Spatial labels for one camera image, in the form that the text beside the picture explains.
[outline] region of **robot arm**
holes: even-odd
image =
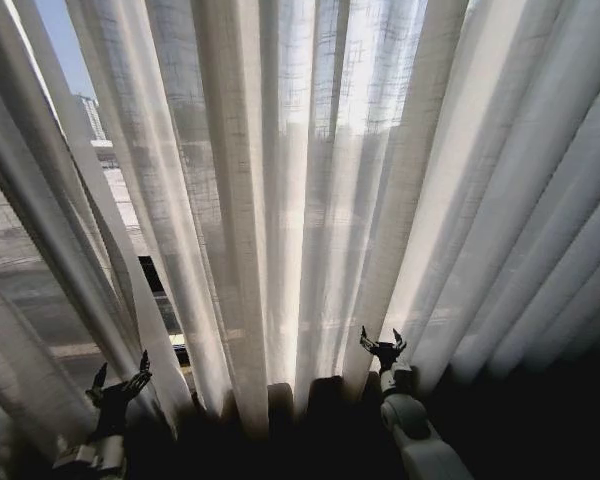
[[[362,327],[360,343],[380,359],[380,384],[384,402],[382,421],[400,449],[402,462],[411,480],[472,480],[458,454],[445,443],[427,417],[427,410],[411,395],[411,368],[398,362],[407,346],[393,331],[395,344],[372,342]]]

